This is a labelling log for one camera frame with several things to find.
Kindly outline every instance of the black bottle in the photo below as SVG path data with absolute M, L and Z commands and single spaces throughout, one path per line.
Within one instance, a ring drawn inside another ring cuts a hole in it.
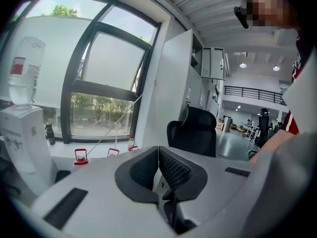
M 45 130 L 46 130 L 46 134 L 48 136 L 48 140 L 50 142 L 50 145 L 55 145 L 55 135 L 54 135 L 54 131 L 53 131 L 51 122 L 46 123 Z

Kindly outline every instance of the cardboard box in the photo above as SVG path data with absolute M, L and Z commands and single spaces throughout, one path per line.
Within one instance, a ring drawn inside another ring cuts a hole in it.
M 216 129 L 222 130 L 224 126 L 224 123 L 217 121 Z

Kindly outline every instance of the person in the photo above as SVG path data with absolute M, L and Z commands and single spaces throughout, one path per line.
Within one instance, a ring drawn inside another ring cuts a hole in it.
M 296 39 L 298 58 L 293 65 L 292 75 L 290 75 L 292 82 L 296 81 L 301 69 L 305 66 L 316 39 L 316 31 L 306 20 L 307 8 L 303 9 L 303 3 L 306 1 L 313 2 L 313 0 L 244 0 L 247 19 L 251 19 L 253 23 L 259 26 L 295 29 L 298 32 Z M 267 141 L 251 159 L 251 162 L 255 163 L 263 152 L 277 149 L 282 143 L 298 133 L 297 125 L 291 112 L 289 112 L 282 128 Z

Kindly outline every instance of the railing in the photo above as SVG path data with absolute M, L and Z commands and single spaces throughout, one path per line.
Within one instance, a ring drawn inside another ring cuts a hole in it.
M 258 99 L 262 101 L 269 101 L 269 102 L 278 103 L 278 104 L 286 106 L 282 98 L 282 94 L 260 90 L 260 89 L 237 87 L 237 86 L 225 86 L 224 94 L 253 98 L 253 99 Z

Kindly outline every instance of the white cabinet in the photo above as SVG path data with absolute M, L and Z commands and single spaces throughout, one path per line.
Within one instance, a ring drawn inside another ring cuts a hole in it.
M 204 48 L 202 78 L 225 80 L 224 51 L 221 48 Z
M 218 49 L 204 48 L 192 30 L 164 44 L 151 100 L 151 123 L 155 127 L 156 137 L 160 135 L 160 141 L 165 140 L 166 127 L 170 121 L 185 118 L 187 105 L 204 110 L 207 108 L 208 94 L 212 98 L 211 67 L 215 64 L 213 60 L 220 59 L 213 58 L 213 54 L 218 56 L 220 53 Z M 202 70 L 203 67 L 209 67 L 207 74 Z

